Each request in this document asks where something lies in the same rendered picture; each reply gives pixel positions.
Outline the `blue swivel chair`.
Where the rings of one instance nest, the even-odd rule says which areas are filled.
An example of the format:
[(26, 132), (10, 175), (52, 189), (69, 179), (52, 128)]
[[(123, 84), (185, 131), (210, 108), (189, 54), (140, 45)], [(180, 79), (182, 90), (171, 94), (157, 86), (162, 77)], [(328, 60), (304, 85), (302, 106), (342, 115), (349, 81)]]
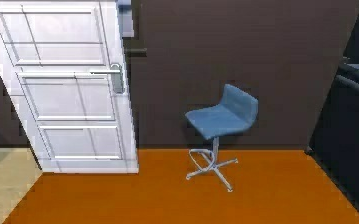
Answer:
[(186, 179), (213, 171), (224, 183), (228, 192), (233, 187), (220, 172), (220, 168), (231, 163), (238, 163), (234, 158), (218, 162), (219, 139), (222, 136), (243, 133), (255, 123), (259, 111), (259, 101), (249, 93), (231, 84), (225, 84), (220, 101), (211, 107), (196, 109), (185, 114), (187, 121), (201, 134), (204, 140), (212, 141), (211, 149), (189, 150), (188, 155), (196, 171), (188, 173)]

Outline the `white panelled room door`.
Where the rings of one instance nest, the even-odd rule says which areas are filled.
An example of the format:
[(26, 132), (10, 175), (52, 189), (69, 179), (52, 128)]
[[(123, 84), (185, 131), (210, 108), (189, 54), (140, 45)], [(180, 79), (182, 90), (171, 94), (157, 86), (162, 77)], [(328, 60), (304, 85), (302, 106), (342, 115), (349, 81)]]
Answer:
[(138, 172), (117, 0), (0, 0), (0, 77), (42, 171)]

